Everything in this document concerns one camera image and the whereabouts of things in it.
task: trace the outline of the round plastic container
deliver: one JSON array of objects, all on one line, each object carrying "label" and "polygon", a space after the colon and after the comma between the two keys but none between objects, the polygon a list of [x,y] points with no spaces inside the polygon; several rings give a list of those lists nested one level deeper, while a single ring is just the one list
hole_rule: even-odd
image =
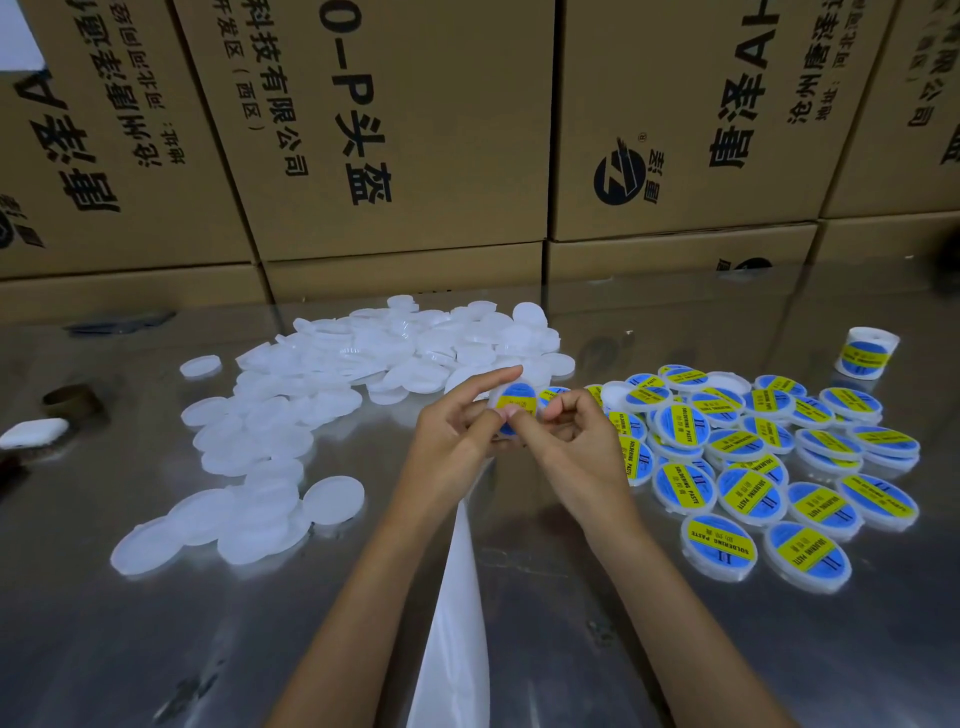
[{"label": "round plastic container", "polygon": [[853,567],[830,536],[801,523],[781,522],[763,536],[763,551],[777,572],[795,587],[833,594],[850,579]]},{"label": "round plastic container", "polygon": [[920,455],[920,443],[894,429],[876,425],[854,425],[847,430],[847,433],[867,452],[906,459]]},{"label": "round plastic container", "polygon": [[654,473],[654,453],[647,444],[636,437],[620,435],[620,451],[627,481],[633,487],[643,485]]},{"label": "round plastic container", "polygon": [[715,429],[710,433],[704,450],[718,460],[744,463],[757,460],[768,448],[753,432],[742,429]]},{"label": "round plastic container", "polygon": [[[500,409],[508,404],[517,404],[530,413],[532,417],[537,417],[537,390],[521,378],[497,387],[490,392],[490,398],[487,400],[488,407]],[[516,437],[516,432],[510,427],[509,422],[505,422],[500,427],[500,434],[503,437]]]},{"label": "round plastic container", "polygon": [[765,527],[786,515],[786,501],[768,477],[746,468],[731,468],[717,478],[720,507],[747,525]]},{"label": "round plastic container", "polygon": [[718,581],[743,581],[756,566],[756,544],[750,534],[712,513],[684,519],[680,547],[700,573]]},{"label": "round plastic container", "polygon": [[640,414],[663,409],[671,402],[670,390],[666,387],[635,387],[624,399],[624,409]]},{"label": "round plastic container", "polygon": [[847,387],[828,387],[820,393],[820,401],[834,415],[854,420],[863,425],[876,425],[883,417],[883,405],[866,392]]},{"label": "round plastic container", "polygon": [[916,500],[893,483],[872,475],[838,478],[836,489],[853,504],[868,525],[884,531],[902,531],[920,516]]},{"label": "round plastic container", "polygon": [[781,389],[755,389],[743,398],[748,415],[759,415],[782,422],[797,408],[793,395]]},{"label": "round plastic container", "polygon": [[668,445],[656,432],[652,431],[647,435],[647,443],[657,457],[677,463],[692,463],[704,456],[703,448],[678,448],[675,445]]},{"label": "round plastic container", "polygon": [[651,420],[654,431],[666,445],[700,448],[710,435],[707,418],[689,404],[670,404]]},{"label": "round plastic container", "polygon": [[899,336],[882,328],[851,328],[833,366],[840,374],[854,379],[878,379],[899,343]]},{"label": "round plastic container", "polygon": [[795,408],[786,421],[807,429],[826,429],[836,424],[833,412],[820,400],[812,397],[795,397]]},{"label": "round plastic container", "polygon": [[863,447],[845,435],[822,429],[798,429],[797,444],[809,452],[837,460],[863,460]]},{"label": "round plastic container", "polygon": [[788,429],[765,417],[745,417],[740,426],[747,432],[753,432],[775,455],[786,455],[792,452],[796,445]]},{"label": "round plastic container", "polygon": [[713,478],[686,463],[667,463],[654,472],[654,495],[671,513],[708,512],[717,501]]},{"label": "round plastic container", "polygon": [[638,440],[646,439],[647,425],[637,415],[629,412],[611,412],[607,417],[619,434],[636,437]]},{"label": "round plastic container", "polygon": [[690,404],[707,418],[711,426],[732,427],[740,419],[746,403],[736,392],[729,389],[708,387],[690,395]]},{"label": "round plastic container", "polygon": [[837,475],[859,473],[863,468],[862,459],[839,460],[799,446],[794,450],[794,454],[806,466],[807,475],[811,477],[830,479]]},{"label": "round plastic container", "polygon": [[786,491],[790,515],[808,525],[846,542],[863,526],[863,517],[839,493],[817,483],[793,483]]}]

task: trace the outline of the cardboard box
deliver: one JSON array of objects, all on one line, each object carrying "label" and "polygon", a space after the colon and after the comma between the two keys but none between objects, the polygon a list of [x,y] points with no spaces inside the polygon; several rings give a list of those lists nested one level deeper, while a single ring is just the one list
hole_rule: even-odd
[{"label": "cardboard box", "polygon": [[960,211],[822,220],[811,262],[932,256],[960,231]]},{"label": "cardboard box", "polygon": [[824,217],[960,208],[958,12],[900,3]]},{"label": "cardboard box", "polygon": [[553,0],[175,4],[265,260],[545,237]]},{"label": "cardboard box", "polygon": [[262,272],[253,265],[4,280],[0,324],[75,323],[112,314],[267,301]]},{"label": "cardboard box", "polygon": [[817,217],[894,0],[569,0],[554,240]]},{"label": "cardboard box", "polygon": [[0,73],[0,279],[252,260],[166,5],[21,5],[48,67]]},{"label": "cardboard box", "polygon": [[267,263],[278,303],[540,285],[541,243]]}]

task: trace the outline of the product label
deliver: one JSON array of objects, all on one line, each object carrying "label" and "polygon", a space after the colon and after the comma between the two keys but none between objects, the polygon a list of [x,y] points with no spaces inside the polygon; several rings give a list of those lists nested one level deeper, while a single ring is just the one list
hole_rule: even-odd
[{"label": "product label", "polygon": [[774,448],[783,447],[776,423],[764,420],[762,417],[754,418],[754,423],[756,424],[756,434],[759,435],[761,440],[770,443]]},{"label": "product label", "polygon": [[691,541],[698,542],[704,546],[712,546],[717,550],[733,556],[739,556],[742,559],[749,559],[750,561],[756,559],[754,542],[739,534],[731,533],[725,528],[717,528],[716,526],[706,525],[699,521],[691,521],[686,526],[686,535]]},{"label": "product label", "polygon": [[730,488],[724,500],[736,511],[747,515],[754,510],[757,503],[763,500],[774,484],[760,473],[746,471],[740,481]]},{"label": "product label", "polygon": [[663,474],[666,475],[666,479],[669,481],[670,487],[673,488],[681,506],[684,508],[700,508],[704,505],[700,490],[694,482],[694,478],[699,476],[692,475],[687,468],[676,463],[663,466]]},{"label": "product label", "polygon": [[777,553],[800,571],[810,571],[833,551],[833,543],[812,528],[801,528],[777,547]]},{"label": "product label", "polygon": [[812,437],[814,440],[832,452],[853,452],[853,448],[851,448],[849,445],[845,445],[843,441],[839,440],[834,435],[831,435],[829,432],[825,432],[823,430],[809,430],[806,433],[806,436]]},{"label": "product label", "polygon": [[734,452],[741,448],[746,449],[747,451],[751,449],[761,449],[763,443],[760,442],[759,438],[754,435],[753,432],[734,432],[727,435],[726,437],[721,437],[719,440],[715,440],[710,443],[710,446],[714,449],[718,449],[721,452]]},{"label": "product label", "polygon": [[827,488],[818,488],[809,496],[802,497],[794,507],[807,518],[817,523],[823,522],[847,505],[839,495]]},{"label": "product label", "polygon": [[905,519],[916,513],[913,508],[897,498],[893,493],[884,491],[860,475],[848,475],[841,482],[891,516]]},{"label": "product label", "polygon": [[820,409],[820,407],[814,406],[800,398],[797,398],[797,412],[815,423],[824,423],[830,419],[830,415]]}]

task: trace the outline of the right hand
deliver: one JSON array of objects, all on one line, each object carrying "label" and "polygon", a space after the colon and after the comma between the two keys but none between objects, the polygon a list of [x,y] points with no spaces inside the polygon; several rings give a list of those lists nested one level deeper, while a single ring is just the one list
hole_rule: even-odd
[{"label": "right hand", "polygon": [[516,405],[504,412],[588,537],[598,528],[639,524],[616,429],[590,392],[560,393],[543,410],[544,425]]}]

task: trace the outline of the metal table surface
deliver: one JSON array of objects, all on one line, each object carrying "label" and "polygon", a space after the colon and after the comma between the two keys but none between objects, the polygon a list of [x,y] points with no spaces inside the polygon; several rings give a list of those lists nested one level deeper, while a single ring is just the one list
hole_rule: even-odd
[{"label": "metal table surface", "polygon": [[[562,351],[577,357],[575,385],[678,361],[747,378],[783,374],[819,391],[835,376],[832,359],[850,326],[902,337],[874,393],[885,423],[923,444],[920,465],[898,480],[922,514],[904,534],[861,531],[847,546],[853,577],[838,595],[801,592],[762,560],[741,584],[711,581],[686,562],[679,521],[649,489],[637,489],[635,500],[697,594],[804,725],[955,724],[958,304],[933,294],[911,261],[612,279],[542,294]],[[424,308],[480,297],[505,308],[539,295],[420,298]],[[34,465],[0,501],[0,725],[262,722],[385,507],[416,414],[431,398],[365,402],[318,430],[307,482],[347,473],[368,489],[366,510],[335,538],[314,535],[240,570],[209,548],[187,549],[139,579],[117,575],[108,556],[134,524],[196,490],[235,482],[197,467],[179,420],[190,401],[226,392],[235,372],[228,364],[227,375],[188,383],[177,372],[182,361],[208,352],[228,361],[297,315],[342,315],[368,303],[187,311],[159,328],[92,340],[58,328],[0,329],[0,427],[37,416],[40,395],[73,381],[92,384],[109,414],[59,459]],[[611,583],[529,454],[499,459],[471,495],[469,513],[491,725],[669,724]],[[448,541],[447,527],[415,580],[380,725],[405,722]]]}]

